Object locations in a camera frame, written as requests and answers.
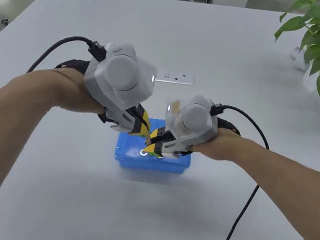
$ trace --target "blue plastic box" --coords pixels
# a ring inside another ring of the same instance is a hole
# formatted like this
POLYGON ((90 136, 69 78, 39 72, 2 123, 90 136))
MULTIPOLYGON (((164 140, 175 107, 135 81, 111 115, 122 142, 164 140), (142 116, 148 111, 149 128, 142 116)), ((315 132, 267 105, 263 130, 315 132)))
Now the blue plastic box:
MULTIPOLYGON (((150 119, 152 132, 155 129, 163 127, 166 123, 161 119, 150 119)), ((164 157, 159 159, 155 156, 141 156, 140 150, 145 148, 145 138, 140 136, 119 133, 116 143, 114 158, 119 161, 123 168, 147 169, 170 173, 182 174, 189 168, 191 155, 182 156, 178 159, 164 157)))

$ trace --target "white floor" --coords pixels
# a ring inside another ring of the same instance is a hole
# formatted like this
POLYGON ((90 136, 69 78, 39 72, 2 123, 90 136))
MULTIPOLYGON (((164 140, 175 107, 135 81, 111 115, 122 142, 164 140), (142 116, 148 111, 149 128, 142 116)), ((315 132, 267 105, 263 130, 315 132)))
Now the white floor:
MULTIPOLYGON (((0 20, 8 19, 9 22, 13 21, 34 1, 35 0, 0 0, 0 20)), ((295 0, 212 0, 212 3, 250 9, 285 11, 294 1, 295 0)))

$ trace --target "socket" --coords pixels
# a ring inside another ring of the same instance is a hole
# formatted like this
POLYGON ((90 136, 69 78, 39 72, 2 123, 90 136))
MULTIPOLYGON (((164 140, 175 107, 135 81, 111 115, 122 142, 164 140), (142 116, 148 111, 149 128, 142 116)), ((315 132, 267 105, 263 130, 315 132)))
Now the socket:
POLYGON ((171 83, 171 84, 184 84, 193 85, 196 77, 190 73, 178 73, 172 71, 158 71, 155 81, 171 83))

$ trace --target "white table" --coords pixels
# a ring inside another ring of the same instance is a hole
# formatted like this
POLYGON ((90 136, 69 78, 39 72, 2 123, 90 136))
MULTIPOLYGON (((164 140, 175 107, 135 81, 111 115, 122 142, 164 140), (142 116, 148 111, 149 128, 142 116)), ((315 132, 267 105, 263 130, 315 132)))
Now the white table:
MULTIPOLYGON (((320 108, 290 58, 304 31, 274 43, 279 15, 173 0, 37 0, 0 33, 0 84, 64 37, 130 42, 159 69, 197 78, 156 83, 143 103, 149 116, 164 117, 164 95, 202 94, 245 110, 274 151, 320 170, 320 108)), ((90 59, 84 43, 60 47, 39 68, 77 58, 90 59)), ((237 113, 223 117, 262 142, 237 113)), ((0 189, 1 239, 225 239, 255 186, 242 169, 197 153, 182 175, 121 169, 117 135, 94 114, 51 110, 0 189)), ((302 238, 259 190, 232 239, 302 238)))

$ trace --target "black cable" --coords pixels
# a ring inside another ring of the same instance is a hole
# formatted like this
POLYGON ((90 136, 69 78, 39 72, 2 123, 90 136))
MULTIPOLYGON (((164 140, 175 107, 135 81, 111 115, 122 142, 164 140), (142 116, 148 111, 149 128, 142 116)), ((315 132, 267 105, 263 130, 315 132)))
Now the black cable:
POLYGON ((61 46, 62 44, 73 42, 73 41, 82 41, 86 42, 86 44, 89 46, 89 48, 93 48, 95 46, 95 43, 91 41, 90 39, 83 37, 83 36, 71 36, 66 37, 64 39, 61 39, 60 41, 57 41, 55 44, 53 44, 51 47, 49 47, 28 69, 27 73, 32 72, 53 50, 55 50, 57 47, 61 46))
MULTIPOLYGON (((241 109, 237 108, 237 107, 234 107, 234 106, 229 106, 229 105, 223 105, 222 106, 223 109, 232 109, 234 111, 237 111, 238 113, 242 114, 243 116, 245 116, 253 125, 254 127, 257 129, 257 131, 259 132, 259 134, 261 135, 262 137, 262 140, 264 142, 264 145, 265 145, 265 148, 266 149, 269 149, 269 144, 268 144, 268 141, 264 135, 264 133, 261 131, 260 127, 256 124, 256 122, 248 115, 246 114, 244 111, 242 111, 241 109)), ((241 210, 240 214, 238 215, 238 217, 235 219, 229 233, 228 233, 228 236, 226 237, 225 240, 230 240, 232 234, 234 233, 236 227, 237 227, 237 224, 238 222, 240 221, 240 219, 242 218, 242 216, 244 215, 245 211, 247 210, 247 208, 249 207, 252 199, 254 198, 254 196, 256 195, 258 189, 260 188, 260 186, 257 184, 253 190, 253 192, 251 193, 248 201, 246 202, 246 204, 244 205, 243 209, 241 210)))

